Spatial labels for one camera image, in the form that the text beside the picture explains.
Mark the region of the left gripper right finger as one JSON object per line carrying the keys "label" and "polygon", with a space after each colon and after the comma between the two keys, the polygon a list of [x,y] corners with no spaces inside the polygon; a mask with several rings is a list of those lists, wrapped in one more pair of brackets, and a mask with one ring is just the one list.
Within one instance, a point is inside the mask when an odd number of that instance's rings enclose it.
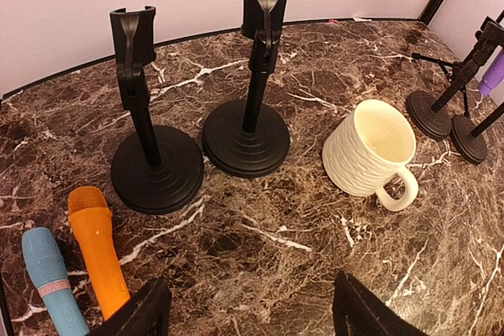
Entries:
{"label": "left gripper right finger", "polygon": [[335,335],[425,335],[390,310],[352,274],[339,270],[334,286]]}

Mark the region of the orange toy microphone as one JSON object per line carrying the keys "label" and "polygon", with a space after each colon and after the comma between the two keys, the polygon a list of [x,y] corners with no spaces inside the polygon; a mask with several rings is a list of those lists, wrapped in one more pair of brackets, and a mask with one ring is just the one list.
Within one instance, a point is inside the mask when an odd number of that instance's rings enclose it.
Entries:
{"label": "orange toy microphone", "polygon": [[82,186],[69,195],[69,224],[78,241],[103,318],[108,320],[130,299],[113,244],[113,213],[103,192]]}

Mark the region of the purple toy microphone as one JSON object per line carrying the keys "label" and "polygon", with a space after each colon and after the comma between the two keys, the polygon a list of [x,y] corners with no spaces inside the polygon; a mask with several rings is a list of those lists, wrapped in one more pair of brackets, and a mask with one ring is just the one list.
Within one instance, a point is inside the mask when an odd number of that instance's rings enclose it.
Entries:
{"label": "purple toy microphone", "polygon": [[478,91],[483,96],[488,96],[502,81],[504,77],[504,57],[503,50],[500,50],[496,58],[492,61],[487,71],[484,73]]}

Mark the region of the black stand of purple microphone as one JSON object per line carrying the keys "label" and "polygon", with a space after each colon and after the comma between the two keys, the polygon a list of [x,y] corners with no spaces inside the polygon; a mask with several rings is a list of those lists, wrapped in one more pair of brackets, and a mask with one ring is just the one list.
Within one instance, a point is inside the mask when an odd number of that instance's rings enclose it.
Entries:
{"label": "black stand of purple microphone", "polygon": [[496,20],[487,17],[475,33],[476,43],[467,57],[461,62],[461,69],[449,87],[435,98],[424,90],[415,90],[406,98],[407,112],[415,125],[429,138],[440,141],[451,131],[451,121],[446,104],[459,89],[467,85],[483,67],[494,51],[503,46],[503,16]]}

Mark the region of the black stand of pink microphone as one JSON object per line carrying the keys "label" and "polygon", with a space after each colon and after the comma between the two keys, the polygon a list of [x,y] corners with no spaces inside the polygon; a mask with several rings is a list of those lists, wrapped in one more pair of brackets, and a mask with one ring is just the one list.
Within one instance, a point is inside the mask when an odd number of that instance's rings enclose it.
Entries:
{"label": "black stand of pink microphone", "polygon": [[478,165],[486,159],[487,144],[483,132],[503,114],[503,107],[504,103],[477,125],[466,116],[457,115],[451,119],[450,138],[456,150],[469,163]]}

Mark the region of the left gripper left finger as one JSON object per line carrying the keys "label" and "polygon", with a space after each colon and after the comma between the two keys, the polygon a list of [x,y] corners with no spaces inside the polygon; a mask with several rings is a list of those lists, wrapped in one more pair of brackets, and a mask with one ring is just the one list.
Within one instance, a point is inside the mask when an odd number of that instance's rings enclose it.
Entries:
{"label": "left gripper left finger", "polygon": [[168,335],[171,302],[167,281],[151,279],[88,335]]}

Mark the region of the blue toy microphone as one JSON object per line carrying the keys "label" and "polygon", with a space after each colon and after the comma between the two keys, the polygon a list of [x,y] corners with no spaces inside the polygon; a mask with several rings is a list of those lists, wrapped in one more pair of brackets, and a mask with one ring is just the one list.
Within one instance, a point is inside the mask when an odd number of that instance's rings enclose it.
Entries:
{"label": "blue toy microphone", "polygon": [[90,332],[76,303],[65,261],[51,231],[35,227],[22,235],[24,262],[59,335]]}

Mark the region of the black stand of orange microphone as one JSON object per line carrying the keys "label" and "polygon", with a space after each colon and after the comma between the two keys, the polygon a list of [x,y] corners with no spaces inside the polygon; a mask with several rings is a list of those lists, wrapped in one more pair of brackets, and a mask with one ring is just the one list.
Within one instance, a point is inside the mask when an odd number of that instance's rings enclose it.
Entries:
{"label": "black stand of orange microphone", "polygon": [[274,172],[284,162],[290,135],[280,114],[263,103],[275,71],[287,0],[243,0],[241,34],[253,41],[246,100],[225,102],[206,118],[202,145],[221,171],[241,178]]}

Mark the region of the black shock mount tripod stand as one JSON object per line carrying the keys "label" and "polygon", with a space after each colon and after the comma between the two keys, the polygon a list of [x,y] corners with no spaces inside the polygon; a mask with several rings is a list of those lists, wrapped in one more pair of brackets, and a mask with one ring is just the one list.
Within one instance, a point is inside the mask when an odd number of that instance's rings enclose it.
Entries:
{"label": "black shock mount tripod stand", "polygon": [[[458,76],[458,73],[460,72],[461,69],[461,62],[455,61],[453,63],[450,63],[448,61],[443,61],[434,57],[428,57],[424,56],[419,53],[412,53],[411,57],[414,60],[417,61],[428,61],[434,64],[437,64],[443,71],[445,77],[451,82],[452,79],[454,79],[456,76]],[[468,95],[467,95],[467,90],[466,90],[466,85],[464,84],[459,91],[462,93],[463,101],[464,101],[464,116],[467,118],[470,118],[470,110],[469,110],[469,100],[468,100]]]}

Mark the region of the black stand of blue microphone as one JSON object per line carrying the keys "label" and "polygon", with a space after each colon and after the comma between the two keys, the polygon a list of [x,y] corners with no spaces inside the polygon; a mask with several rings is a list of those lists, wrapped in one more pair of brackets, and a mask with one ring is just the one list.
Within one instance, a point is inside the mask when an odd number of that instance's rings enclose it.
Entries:
{"label": "black stand of blue microphone", "polygon": [[150,92],[144,68],[157,55],[154,50],[156,9],[116,9],[109,15],[117,81],[123,108],[135,127],[117,147],[110,169],[113,189],[129,208],[160,216],[187,205],[204,178],[202,151],[185,132],[153,125]]}

